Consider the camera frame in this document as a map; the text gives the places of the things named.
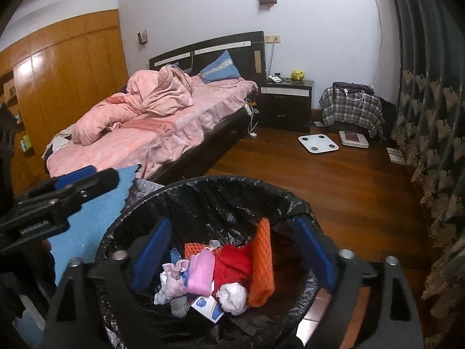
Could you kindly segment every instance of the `yellow toy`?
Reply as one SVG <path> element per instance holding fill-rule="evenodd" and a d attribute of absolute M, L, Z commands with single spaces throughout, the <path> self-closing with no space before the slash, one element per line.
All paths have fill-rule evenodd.
<path fill-rule="evenodd" d="M 304 71 L 292 71 L 291 73 L 291 80 L 294 82 L 298 82 L 304 79 Z"/>

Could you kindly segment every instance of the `bed frame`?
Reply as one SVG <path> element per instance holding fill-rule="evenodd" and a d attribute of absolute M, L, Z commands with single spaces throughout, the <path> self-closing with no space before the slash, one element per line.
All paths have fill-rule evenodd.
<path fill-rule="evenodd" d="M 262 31 L 228 35 L 169 51 L 149 60 L 150 69 L 157 71 L 168 63 L 179 62 L 182 69 L 193 68 L 198 74 L 220 56 L 224 50 L 246 80 L 260 85 L 266 80 L 264 36 Z M 148 178 L 149 181 L 168 185 L 184 178 L 204 175 L 223 155 L 247 134 L 250 118 L 245 109 L 224 118 L 205 135 L 205 140 L 173 163 L 162 165 Z"/>

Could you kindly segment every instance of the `trash can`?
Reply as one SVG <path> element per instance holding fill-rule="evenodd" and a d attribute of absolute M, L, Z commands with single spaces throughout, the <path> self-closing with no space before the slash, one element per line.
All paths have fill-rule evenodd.
<path fill-rule="evenodd" d="M 299 220 L 317 240 L 324 238 L 310 205 L 295 194 L 257 179 L 239 176 L 204 176 L 159 189 L 126 210 L 103 237 L 96 261 L 117 250 L 127 250 L 148 235 L 161 218 L 173 225 L 169 248 L 183 254 L 185 243 L 219 240 L 242 246 L 251 241 L 261 218 L 271 226 L 275 293 L 260 308 L 239 316 L 225 314 L 216 324 L 193 308 L 187 316 L 171 315 L 170 305 L 154 305 L 160 290 L 157 271 L 150 288 L 134 297 L 149 326 L 158 331 L 167 348 L 277 348 L 287 340 L 310 308 L 321 282 L 308 265 L 292 229 Z M 118 334 L 112 307 L 100 292 L 100 305 L 108 329 Z"/>

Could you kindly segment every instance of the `plaid cloth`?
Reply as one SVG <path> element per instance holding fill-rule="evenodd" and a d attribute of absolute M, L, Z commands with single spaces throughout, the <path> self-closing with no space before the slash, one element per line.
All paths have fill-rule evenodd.
<path fill-rule="evenodd" d="M 325 126 L 337 122 L 353 123 L 366 128 L 373 138 L 383 134 L 383 110 L 380 98 L 366 93 L 345 93 L 337 87 L 326 88 L 319 104 Z"/>

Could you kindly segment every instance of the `metal screw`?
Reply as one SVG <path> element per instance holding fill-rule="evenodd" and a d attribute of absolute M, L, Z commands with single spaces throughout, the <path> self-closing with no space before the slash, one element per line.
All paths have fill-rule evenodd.
<path fill-rule="evenodd" d="M 84 260 L 82 258 L 74 257 L 74 258 L 71 258 L 71 261 L 69 261 L 69 266 L 75 268 L 76 266 L 79 266 L 83 262 L 84 262 Z"/>
<path fill-rule="evenodd" d="M 355 253 L 353 253 L 350 249 L 341 249 L 339 251 L 339 256 L 347 258 L 347 260 L 350 260 L 355 257 Z"/>
<path fill-rule="evenodd" d="M 387 256 L 386 257 L 386 262 L 389 265 L 399 265 L 399 260 L 395 258 L 394 256 Z"/>
<path fill-rule="evenodd" d="M 112 254 L 112 259 L 115 261 L 124 260 L 126 257 L 127 257 L 127 252 L 124 250 L 116 251 L 115 253 Z"/>

